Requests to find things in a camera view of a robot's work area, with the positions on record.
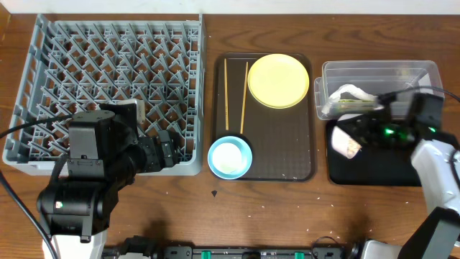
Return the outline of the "pale pink bowl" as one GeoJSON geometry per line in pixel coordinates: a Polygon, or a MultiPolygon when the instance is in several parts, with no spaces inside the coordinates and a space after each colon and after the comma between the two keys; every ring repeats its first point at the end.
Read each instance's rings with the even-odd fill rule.
{"type": "Polygon", "coordinates": [[[352,138],[341,128],[337,126],[333,128],[332,134],[331,134],[331,146],[336,152],[338,152],[345,158],[347,158],[346,157],[346,144],[349,139],[352,139],[352,138]]]}

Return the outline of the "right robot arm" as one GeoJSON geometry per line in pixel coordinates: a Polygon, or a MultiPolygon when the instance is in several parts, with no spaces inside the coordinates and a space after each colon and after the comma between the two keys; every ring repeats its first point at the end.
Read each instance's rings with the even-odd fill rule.
{"type": "Polygon", "coordinates": [[[459,142],[441,131],[443,98],[415,93],[401,123],[392,122],[396,91],[377,96],[379,109],[341,116],[331,134],[332,148],[351,160],[363,147],[410,150],[429,215],[402,246],[364,243],[360,258],[448,258],[459,245],[459,142]]]}

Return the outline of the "small white cup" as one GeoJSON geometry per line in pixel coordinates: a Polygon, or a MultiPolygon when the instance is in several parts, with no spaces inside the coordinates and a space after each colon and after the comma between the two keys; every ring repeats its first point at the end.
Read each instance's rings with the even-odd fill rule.
{"type": "Polygon", "coordinates": [[[231,174],[242,164],[242,152],[232,143],[218,145],[212,153],[211,162],[221,173],[231,174]]]}

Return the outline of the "white napkin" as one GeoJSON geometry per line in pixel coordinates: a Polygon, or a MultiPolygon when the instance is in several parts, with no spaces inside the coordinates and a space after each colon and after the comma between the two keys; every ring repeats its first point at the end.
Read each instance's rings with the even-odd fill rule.
{"type": "Polygon", "coordinates": [[[335,92],[333,92],[326,100],[326,103],[321,108],[324,114],[329,114],[333,104],[339,102],[375,102],[377,97],[375,95],[368,94],[353,84],[344,84],[340,86],[335,92]],[[354,99],[343,99],[341,96],[348,94],[354,97],[354,99]]]}

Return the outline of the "wooden chopstick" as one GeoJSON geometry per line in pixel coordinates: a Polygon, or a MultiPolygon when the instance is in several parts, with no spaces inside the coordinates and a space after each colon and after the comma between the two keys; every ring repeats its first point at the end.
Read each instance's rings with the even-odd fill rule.
{"type": "Polygon", "coordinates": [[[225,129],[229,130],[229,98],[228,98],[228,72],[227,59],[224,58],[224,104],[225,104],[225,129]]]}
{"type": "Polygon", "coordinates": [[[246,62],[245,74],[244,74],[243,99],[242,99],[242,103],[241,103],[241,121],[240,121],[240,130],[239,130],[239,133],[241,135],[244,133],[244,120],[245,120],[245,109],[246,109],[246,100],[247,100],[248,73],[249,73],[249,62],[246,62]]]}

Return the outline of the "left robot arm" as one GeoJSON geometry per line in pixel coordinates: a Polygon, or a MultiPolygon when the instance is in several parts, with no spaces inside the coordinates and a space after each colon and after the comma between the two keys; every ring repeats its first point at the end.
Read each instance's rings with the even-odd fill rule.
{"type": "Polygon", "coordinates": [[[139,173],[178,164],[177,132],[139,135],[143,108],[130,100],[72,115],[70,152],[55,163],[37,198],[46,258],[100,258],[119,191],[139,173]]]}

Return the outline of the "green orange snack wrapper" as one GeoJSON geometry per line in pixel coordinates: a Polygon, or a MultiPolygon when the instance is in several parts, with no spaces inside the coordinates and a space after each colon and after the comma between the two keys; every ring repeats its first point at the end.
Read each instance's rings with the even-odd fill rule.
{"type": "Polygon", "coordinates": [[[341,99],[338,102],[339,109],[344,111],[360,111],[373,109],[375,103],[373,101],[359,100],[359,99],[341,99]]]}

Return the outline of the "rice and food scraps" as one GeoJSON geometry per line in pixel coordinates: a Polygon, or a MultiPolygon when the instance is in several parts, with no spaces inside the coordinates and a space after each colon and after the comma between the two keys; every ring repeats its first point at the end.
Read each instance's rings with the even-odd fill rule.
{"type": "Polygon", "coordinates": [[[355,140],[349,139],[346,144],[346,157],[352,159],[361,150],[362,146],[355,140]]]}

